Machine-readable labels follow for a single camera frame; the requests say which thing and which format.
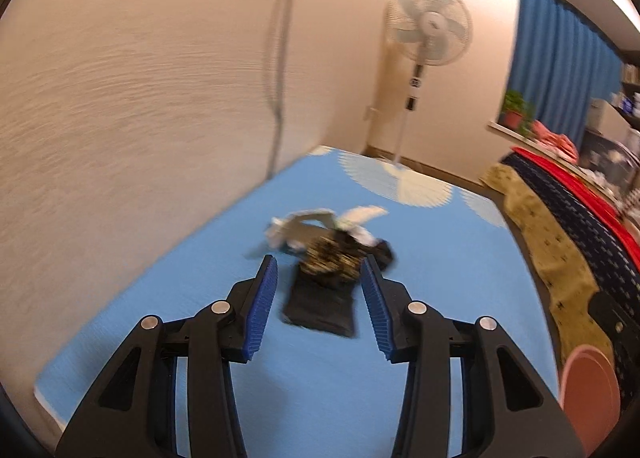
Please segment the blue patterned mat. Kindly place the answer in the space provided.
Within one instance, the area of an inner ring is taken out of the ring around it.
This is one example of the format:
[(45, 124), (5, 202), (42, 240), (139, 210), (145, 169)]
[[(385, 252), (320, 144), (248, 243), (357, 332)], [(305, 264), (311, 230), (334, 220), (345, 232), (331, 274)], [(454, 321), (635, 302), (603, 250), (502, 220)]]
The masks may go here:
[(232, 369), (248, 453), (390, 456), (407, 369), (378, 349), (354, 237), (337, 233), (312, 257), (266, 236), (273, 222), (321, 209), (361, 222), (383, 273), (413, 298), (450, 319), (497, 319), (556, 388), (547, 317), (497, 205), (424, 174), (319, 147), (178, 244), (82, 327), (41, 371), (38, 402), (65, 426), (143, 316), (192, 316), (273, 255), (278, 288), (262, 345)]

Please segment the beige box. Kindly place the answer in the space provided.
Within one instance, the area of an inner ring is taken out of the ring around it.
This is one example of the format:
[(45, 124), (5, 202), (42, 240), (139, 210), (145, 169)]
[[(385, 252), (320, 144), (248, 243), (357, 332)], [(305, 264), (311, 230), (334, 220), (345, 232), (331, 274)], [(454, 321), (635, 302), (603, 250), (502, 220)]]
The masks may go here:
[(592, 99), (587, 114), (586, 129), (608, 140), (623, 142), (630, 127), (626, 119), (608, 101)]

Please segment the white standing fan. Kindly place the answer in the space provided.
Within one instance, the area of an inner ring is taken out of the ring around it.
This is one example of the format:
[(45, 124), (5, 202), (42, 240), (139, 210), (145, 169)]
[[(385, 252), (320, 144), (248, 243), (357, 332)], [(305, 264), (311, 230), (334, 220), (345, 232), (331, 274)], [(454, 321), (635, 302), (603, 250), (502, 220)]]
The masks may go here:
[(386, 33), (399, 53), (412, 63), (393, 150), (393, 164), (399, 166), (408, 119), (419, 107), (427, 67), (460, 59), (471, 44), (473, 24), (462, 0), (390, 0)]

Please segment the dark bookshelf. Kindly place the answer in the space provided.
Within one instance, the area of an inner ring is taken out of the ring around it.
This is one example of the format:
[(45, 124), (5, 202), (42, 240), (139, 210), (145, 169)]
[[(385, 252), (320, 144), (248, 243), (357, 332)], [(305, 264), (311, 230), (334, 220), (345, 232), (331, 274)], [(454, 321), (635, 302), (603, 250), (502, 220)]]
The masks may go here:
[(620, 51), (622, 71), (620, 88), (623, 92), (622, 114), (634, 130), (639, 130), (639, 51)]

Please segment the pink folded clothes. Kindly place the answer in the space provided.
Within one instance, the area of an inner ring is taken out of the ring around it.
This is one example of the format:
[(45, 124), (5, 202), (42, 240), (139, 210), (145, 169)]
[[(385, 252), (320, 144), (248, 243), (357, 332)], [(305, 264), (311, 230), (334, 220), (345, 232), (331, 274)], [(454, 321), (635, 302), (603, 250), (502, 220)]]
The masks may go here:
[(578, 163), (577, 148), (567, 135), (552, 132), (539, 120), (532, 123), (532, 133), (539, 145), (550, 149), (556, 156), (569, 163), (574, 163), (574, 165)]

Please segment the black flat pouch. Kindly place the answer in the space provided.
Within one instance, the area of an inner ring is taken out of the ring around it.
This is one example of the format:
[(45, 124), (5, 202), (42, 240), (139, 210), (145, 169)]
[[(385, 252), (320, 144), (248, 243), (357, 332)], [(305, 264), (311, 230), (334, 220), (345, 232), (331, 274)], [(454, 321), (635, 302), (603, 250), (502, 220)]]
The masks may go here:
[(354, 289), (357, 284), (308, 275), (297, 265), (281, 311), (282, 319), (290, 325), (355, 338)]

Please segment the potted green plant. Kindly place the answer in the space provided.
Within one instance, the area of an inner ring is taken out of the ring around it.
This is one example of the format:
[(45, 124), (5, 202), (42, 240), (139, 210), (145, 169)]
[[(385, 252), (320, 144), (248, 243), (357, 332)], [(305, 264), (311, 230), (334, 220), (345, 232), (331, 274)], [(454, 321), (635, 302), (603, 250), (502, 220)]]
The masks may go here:
[(532, 102), (526, 101), (521, 92), (512, 89), (506, 91), (499, 115), (501, 126), (523, 137), (530, 137), (534, 117), (535, 106)]

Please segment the pink trash bin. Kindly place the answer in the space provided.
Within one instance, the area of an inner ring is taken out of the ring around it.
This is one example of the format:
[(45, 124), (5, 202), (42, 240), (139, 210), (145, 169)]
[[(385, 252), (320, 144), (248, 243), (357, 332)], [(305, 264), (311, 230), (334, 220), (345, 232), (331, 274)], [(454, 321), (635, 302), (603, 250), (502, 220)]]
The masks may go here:
[(589, 457), (620, 419), (620, 387), (614, 367), (598, 348), (582, 344), (567, 357), (560, 405)]

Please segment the blue curtain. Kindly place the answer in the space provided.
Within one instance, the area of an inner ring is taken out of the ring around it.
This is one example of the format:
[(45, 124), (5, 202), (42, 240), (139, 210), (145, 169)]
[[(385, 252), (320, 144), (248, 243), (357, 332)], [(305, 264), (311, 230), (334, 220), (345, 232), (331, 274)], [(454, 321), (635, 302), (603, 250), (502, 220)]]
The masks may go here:
[(622, 67), (611, 41), (564, 0), (520, 0), (508, 88), (552, 132), (582, 142), (591, 101), (620, 91)]

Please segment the white green printed wrapper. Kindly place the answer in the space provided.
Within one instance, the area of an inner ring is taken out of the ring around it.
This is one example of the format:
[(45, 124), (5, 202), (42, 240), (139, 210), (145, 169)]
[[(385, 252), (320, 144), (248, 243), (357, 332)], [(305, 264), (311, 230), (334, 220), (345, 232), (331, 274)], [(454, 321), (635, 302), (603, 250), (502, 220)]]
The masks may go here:
[(270, 248), (294, 253), (305, 252), (315, 241), (336, 232), (345, 232), (359, 244), (373, 247), (378, 239), (366, 229), (366, 224), (387, 214), (380, 206), (358, 206), (341, 215), (326, 208), (296, 211), (284, 218), (273, 217), (265, 237)]

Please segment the bed with star sheets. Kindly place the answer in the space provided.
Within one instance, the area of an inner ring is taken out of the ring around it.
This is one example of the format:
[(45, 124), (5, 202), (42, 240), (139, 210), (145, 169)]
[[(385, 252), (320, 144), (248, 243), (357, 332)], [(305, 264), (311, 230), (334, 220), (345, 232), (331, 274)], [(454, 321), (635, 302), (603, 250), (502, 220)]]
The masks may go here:
[(574, 175), (524, 148), (494, 163), (483, 182), (503, 195), (506, 214), (520, 229), (547, 287), (562, 362), (578, 345), (595, 346), (614, 364), (623, 400), (631, 400), (639, 391), (639, 363), (599, 327), (588, 303), (604, 291), (638, 322), (638, 244), (608, 203)]

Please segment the clear storage bin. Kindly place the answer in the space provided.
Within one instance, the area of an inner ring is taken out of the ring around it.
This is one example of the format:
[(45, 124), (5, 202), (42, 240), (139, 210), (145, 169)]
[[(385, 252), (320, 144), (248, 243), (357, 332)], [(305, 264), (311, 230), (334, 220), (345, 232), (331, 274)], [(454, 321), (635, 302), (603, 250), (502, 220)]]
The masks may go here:
[(582, 136), (578, 165), (603, 174), (608, 184), (621, 194), (630, 188), (639, 169), (639, 159), (620, 142), (587, 130)]

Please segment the leopard print black scrunchie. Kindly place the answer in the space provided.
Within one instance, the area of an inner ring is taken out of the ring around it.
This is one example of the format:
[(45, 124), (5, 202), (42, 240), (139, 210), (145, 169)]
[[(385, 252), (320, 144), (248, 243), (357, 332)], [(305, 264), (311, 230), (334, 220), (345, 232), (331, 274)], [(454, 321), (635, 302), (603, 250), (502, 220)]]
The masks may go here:
[(306, 249), (299, 266), (308, 275), (320, 276), (338, 283), (357, 282), (361, 262), (371, 256), (381, 271), (390, 267), (395, 255), (387, 241), (373, 246), (361, 244), (345, 231), (335, 231), (313, 241)]

